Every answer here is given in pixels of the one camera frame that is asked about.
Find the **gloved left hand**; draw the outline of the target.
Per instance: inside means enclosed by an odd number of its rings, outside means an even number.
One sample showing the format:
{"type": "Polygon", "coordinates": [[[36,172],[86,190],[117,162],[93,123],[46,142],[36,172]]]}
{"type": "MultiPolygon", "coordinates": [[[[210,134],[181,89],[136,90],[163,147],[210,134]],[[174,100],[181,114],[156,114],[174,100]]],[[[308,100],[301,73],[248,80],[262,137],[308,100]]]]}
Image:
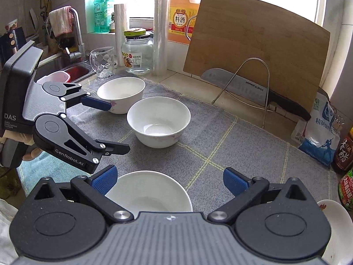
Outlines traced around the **gloved left hand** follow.
{"type": "MultiPolygon", "coordinates": [[[[1,143],[4,144],[7,139],[11,139],[13,141],[18,141],[24,143],[28,146],[34,145],[33,136],[26,133],[19,133],[19,132],[12,132],[12,131],[5,131],[1,136],[1,143]]],[[[36,159],[43,151],[36,147],[30,153],[26,153],[22,159],[23,161],[31,161],[36,159]]]]}

